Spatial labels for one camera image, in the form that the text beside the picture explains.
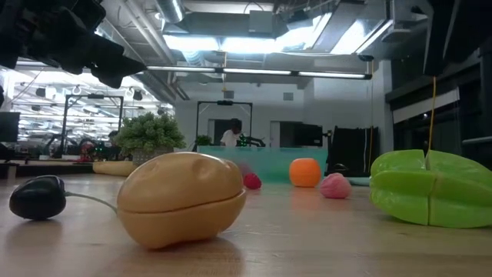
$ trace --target orange toy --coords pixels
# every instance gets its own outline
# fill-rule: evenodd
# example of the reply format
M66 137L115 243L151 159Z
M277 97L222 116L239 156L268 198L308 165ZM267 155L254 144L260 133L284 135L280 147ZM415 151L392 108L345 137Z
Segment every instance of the orange toy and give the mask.
M292 185L302 188L313 188L321 180L321 169L315 159L296 159L291 163L289 176Z

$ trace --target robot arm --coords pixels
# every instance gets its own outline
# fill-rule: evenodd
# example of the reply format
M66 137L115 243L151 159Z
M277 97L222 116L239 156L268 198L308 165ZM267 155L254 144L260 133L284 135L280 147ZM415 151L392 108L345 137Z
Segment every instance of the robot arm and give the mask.
M106 16L101 0L0 0L0 65L19 57L72 74L90 68L102 83L119 88L125 76L146 69L124 57L124 48L95 34Z

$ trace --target small plant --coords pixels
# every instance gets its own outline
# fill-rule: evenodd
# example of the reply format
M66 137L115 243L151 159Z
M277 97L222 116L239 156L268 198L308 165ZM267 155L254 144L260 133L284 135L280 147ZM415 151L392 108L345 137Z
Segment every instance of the small plant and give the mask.
M135 150L151 153L160 148L184 148L184 136L179 132L176 119L167 113L149 112L135 118L123 118L123 127L115 142L125 154Z
M209 146L212 145L212 138L208 135L199 135L196 140L198 146Z

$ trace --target computer screen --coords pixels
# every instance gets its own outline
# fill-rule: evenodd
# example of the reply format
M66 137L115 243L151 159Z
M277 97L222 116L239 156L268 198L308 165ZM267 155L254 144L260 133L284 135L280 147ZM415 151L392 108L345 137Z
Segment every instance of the computer screen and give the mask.
M296 124L294 144L296 146L323 146L323 128L318 125Z
M17 142L20 112L0 112L0 142Z

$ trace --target red toy fruit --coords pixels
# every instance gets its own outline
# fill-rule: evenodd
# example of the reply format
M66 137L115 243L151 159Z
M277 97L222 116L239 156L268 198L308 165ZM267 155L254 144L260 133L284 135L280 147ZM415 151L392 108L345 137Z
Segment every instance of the red toy fruit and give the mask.
M248 189L261 188L261 180L254 173L249 173L244 177L244 186Z

